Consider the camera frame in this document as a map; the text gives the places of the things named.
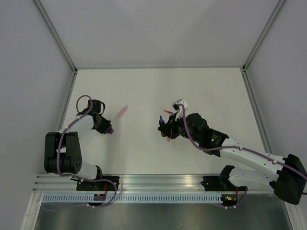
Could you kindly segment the dark purple pen cap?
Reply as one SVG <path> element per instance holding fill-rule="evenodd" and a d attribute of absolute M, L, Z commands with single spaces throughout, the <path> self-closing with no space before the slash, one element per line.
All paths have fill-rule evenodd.
<path fill-rule="evenodd" d="M 109 134 L 113 134 L 113 133 L 114 133 L 114 130 L 111 128 L 111 129 L 108 130 L 108 133 L 109 133 Z"/>

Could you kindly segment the black purple-tipped marker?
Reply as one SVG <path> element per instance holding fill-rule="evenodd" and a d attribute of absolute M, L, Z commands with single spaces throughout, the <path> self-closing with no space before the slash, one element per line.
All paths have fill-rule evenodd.
<path fill-rule="evenodd" d="M 163 126 L 164 124 L 165 124 L 165 122 L 164 122 L 162 116 L 160 116 L 160 118 L 159 118 L 159 127 Z M 163 133 L 162 131 L 160 131 L 160 133 L 161 133 L 162 137 L 166 137 L 165 133 Z"/>

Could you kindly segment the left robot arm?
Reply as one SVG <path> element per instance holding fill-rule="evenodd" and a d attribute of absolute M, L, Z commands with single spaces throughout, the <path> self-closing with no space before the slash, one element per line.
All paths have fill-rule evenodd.
<path fill-rule="evenodd" d="M 78 111 L 67 127 L 46 134 L 44 169 L 47 173 L 88 180 L 88 186 L 95 191 L 103 188 L 102 170 L 83 160 L 80 140 L 89 131 L 102 135 L 114 132 L 111 121 L 102 117 L 105 108 L 104 102 L 89 99 L 87 107 Z"/>

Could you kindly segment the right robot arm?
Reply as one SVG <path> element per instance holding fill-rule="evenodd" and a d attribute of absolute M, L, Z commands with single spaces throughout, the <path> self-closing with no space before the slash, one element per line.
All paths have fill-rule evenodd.
<path fill-rule="evenodd" d="M 245 171 L 233 165 L 225 166 L 218 177 L 219 190 L 267 190 L 284 202 L 299 204 L 307 184 L 307 172 L 297 156 L 258 153 L 242 146 L 227 134 L 210 128 L 198 113 L 179 119 L 173 114 L 167 122 L 160 118 L 158 130 L 163 137 L 187 138 L 197 149 L 209 155 L 251 168 Z"/>

